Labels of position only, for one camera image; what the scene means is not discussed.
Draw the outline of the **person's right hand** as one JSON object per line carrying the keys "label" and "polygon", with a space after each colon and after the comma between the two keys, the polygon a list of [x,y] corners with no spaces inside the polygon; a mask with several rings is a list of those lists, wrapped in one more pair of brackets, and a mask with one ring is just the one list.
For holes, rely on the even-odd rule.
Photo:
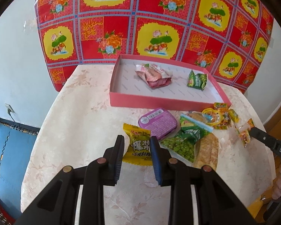
{"label": "person's right hand", "polygon": [[272,199],[277,200],[279,197],[281,197],[281,164],[276,169],[276,178],[272,187]]}

